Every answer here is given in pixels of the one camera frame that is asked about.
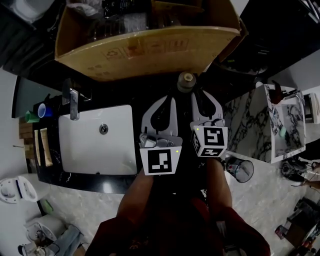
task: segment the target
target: wall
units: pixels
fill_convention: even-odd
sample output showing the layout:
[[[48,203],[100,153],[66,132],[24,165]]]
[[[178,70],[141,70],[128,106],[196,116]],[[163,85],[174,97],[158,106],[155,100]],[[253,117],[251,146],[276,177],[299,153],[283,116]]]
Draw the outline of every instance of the wall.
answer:
[[[21,77],[16,97],[15,116],[24,117],[28,110],[33,109],[34,104],[43,102],[48,94],[50,94],[50,98],[53,98],[62,93]]]
[[[297,63],[269,78],[280,85],[295,87],[301,91],[320,86],[320,50],[315,51]]]
[[[19,139],[19,121],[12,119],[12,103],[17,76],[0,68],[0,180],[27,173],[23,141]],[[0,201],[0,254],[19,255],[17,247],[28,244],[24,224],[38,215],[36,203],[6,204]]]
[[[231,0],[236,13],[240,16],[249,0]]]

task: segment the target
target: person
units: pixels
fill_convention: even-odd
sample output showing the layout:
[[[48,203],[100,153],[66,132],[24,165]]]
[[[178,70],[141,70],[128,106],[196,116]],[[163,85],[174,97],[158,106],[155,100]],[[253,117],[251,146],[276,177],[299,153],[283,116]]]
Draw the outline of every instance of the person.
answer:
[[[320,180],[310,181],[308,179],[305,179],[304,182],[301,183],[301,186],[309,186],[316,190],[320,190]]]
[[[143,170],[137,175],[116,217],[100,224],[85,256],[270,256],[263,236],[233,210],[217,159],[207,160],[207,204],[200,196],[164,195],[159,188],[157,193],[154,178]]]

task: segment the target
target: marble countertop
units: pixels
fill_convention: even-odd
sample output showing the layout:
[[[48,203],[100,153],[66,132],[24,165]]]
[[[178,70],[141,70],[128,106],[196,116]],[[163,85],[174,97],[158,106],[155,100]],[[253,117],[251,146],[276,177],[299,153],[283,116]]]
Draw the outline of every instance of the marble countertop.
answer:
[[[256,89],[228,102],[224,118],[229,128],[227,150],[275,163],[305,150],[306,125],[300,92],[275,105],[270,101],[269,90],[274,90],[274,85],[260,83]],[[283,127],[286,133],[281,137]]]

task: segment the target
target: plastic bag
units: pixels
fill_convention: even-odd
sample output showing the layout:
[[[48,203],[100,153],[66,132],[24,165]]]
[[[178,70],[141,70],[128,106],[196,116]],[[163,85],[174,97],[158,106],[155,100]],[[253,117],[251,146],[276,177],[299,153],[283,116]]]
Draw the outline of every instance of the plastic bag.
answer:
[[[102,18],[92,23],[88,42],[148,29],[148,16],[145,12],[113,15],[110,18]]]
[[[103,0],[66,0],[66,5],[89,19],[100,19],[104,15]]]
[[[151,11],[150,0],[102,0],[104,17],[134,13],[148,13]]]

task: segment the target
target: sticker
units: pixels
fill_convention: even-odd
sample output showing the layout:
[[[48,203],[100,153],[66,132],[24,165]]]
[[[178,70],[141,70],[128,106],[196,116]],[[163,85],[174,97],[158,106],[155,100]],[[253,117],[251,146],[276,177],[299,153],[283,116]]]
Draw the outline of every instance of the sticker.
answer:
[[[224,132],[222,128],[205,127],[204,131],[204,145],[205,146],[224,146]]]
[[[166,52],[166,45],[164,41],[148,42],[146,44],[148,54],[164,54]]]
[[[123,50],[129,58],[145,55],[145,50],[141,45],[123,47]]]
[[[194,130],[192,131],[191,141],[192,141],[192,144],[194,146],[196,153],[198,154],[201,146],[200,146],[200,142],[198,140],[198,137],[196,135],[196,132]]]
[[[148,151],[148,169],[150,174],[172,172],[171,150],[161,149]]]
[[[121,53],[119,48],[111,48],[108,51],[102,52],[102,54],[108,59],[108,60],[119,60],[123,59],[124,56]]]
[[[174,40],[169,42],[169,50],[168,52],[183,52],[187,50],[189,40]]]
[[[202,157],[218,157],[223,150],[224,150],[223,148],[204,148],[201,153],[201,156]]]

